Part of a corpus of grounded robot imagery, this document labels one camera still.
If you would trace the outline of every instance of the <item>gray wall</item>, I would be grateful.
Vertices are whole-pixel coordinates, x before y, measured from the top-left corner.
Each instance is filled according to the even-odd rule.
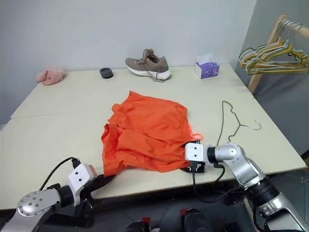
[[[170,66],[193,65],[196,55],[211,52],[235,67],[255,3],[0,0],[0,123],[35,87],[35,74],[55,64],[67,71],[124,68],[125,58],[151,47]]]
[[[243,49],[266,44],[281,14],[309,26],[309,1],[258,0]],[[297,36],[295,48],[309,54],[309,40]],[[239,64],[235,71],[249,83],[251,76]],[[309,75],[263,75],[255,97],[300,155],[309,150]]]

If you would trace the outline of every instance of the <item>shoe sole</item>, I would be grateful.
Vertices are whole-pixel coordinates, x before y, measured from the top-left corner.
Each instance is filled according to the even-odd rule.
[[[167,70],[165,72],[153,72],[153,71],[149,71],[149,73],[147,71],[139,71],[139,70],[135,70],[130,68],[129,66],[126,66],[127,69],[129,69],[132,73],[134,73],[135,75],[138,76],[149,76],[149,74],[151,74],[153,77],[157,77],[158,80],[166,80],[168,79],[172,72],[170,70]]]

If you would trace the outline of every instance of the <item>sneaker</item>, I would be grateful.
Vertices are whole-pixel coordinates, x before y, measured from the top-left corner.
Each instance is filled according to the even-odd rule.
[[[142,59],[127,58],[126,66],[135,75],[149,76],[158,82],[164,82],[172,74],[165,57],[157,57],[152,49],[145,49]]]

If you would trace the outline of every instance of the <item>black tape roll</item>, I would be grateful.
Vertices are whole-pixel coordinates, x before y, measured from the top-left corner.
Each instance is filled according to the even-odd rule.
[[[104,79],[109,79],[114,76],[112,70],[110,68],[100,69],[100,74]]]

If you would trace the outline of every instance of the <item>purple tissue box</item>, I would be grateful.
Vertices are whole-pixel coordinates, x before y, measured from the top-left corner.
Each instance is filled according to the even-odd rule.
[[[195,73],[200,78],[208,78],[212,76],[217,76],[219,71],[219,64],[210,62],[205,64],[195,63]]]

